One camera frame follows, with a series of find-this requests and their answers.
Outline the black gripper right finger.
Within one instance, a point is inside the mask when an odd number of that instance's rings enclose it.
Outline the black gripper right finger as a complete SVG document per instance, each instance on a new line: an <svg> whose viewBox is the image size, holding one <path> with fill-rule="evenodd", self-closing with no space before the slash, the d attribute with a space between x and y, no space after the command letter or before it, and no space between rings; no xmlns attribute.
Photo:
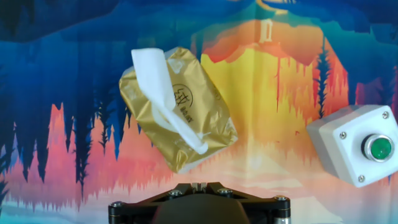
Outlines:
<svg viewBox="0 0 398 224"><path fill-rule="evenodd" d="M290 199L284 195L260 198L227 188L219 182L200 183L199 193L231 198L239 202L250 224L291 224Z"/></svg>

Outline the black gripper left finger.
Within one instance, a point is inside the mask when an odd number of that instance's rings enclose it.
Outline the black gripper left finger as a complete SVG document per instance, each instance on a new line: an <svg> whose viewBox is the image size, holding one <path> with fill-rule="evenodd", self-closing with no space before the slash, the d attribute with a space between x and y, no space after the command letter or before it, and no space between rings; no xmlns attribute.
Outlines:
<svg viewBox="0 0 398 224"><path fill-rule="evenodd" d="M164 202L199 192L199 183L177 184L173 189L137 203L122 201L108 205L109 224L150 224Z"/></svg>

